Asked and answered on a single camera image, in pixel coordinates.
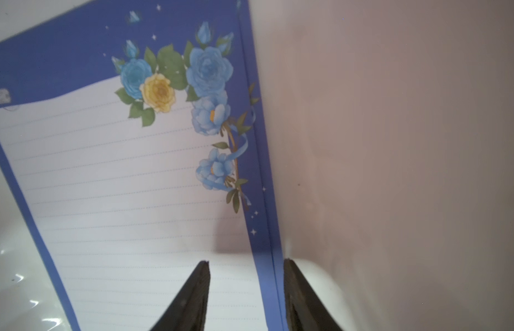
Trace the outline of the white plastic storage tray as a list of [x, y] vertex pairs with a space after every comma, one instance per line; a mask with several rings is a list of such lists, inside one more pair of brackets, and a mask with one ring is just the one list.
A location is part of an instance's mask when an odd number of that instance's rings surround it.
[[[0, 1], [0, 41], [89, 2]], [[282, 267], [343, 330], [514, 330], [514, 1], [248, 2]]]

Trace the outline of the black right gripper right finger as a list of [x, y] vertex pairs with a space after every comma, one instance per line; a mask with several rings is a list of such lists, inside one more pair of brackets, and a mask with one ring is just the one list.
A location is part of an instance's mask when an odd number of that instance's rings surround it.
[[286, 320], [291, 331], [342, 331], [294, 260], [284, 259]]

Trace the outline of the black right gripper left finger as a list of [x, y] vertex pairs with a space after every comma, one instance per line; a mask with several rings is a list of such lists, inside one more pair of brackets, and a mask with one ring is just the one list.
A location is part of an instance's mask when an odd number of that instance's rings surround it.
[[210, 263], [200, 261], [150, 331], [204, 331], [210, 281]]

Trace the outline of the blue bordered stationery sheet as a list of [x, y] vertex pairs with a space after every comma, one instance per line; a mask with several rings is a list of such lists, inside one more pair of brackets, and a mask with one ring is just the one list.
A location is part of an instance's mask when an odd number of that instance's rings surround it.
[[[90, 1], [0, 41], [0, 330], [149, 330], [196, 265], [206, 330], [286, 330], [248, 1]], [[46, 288], [37, 294], [38, 287]]]

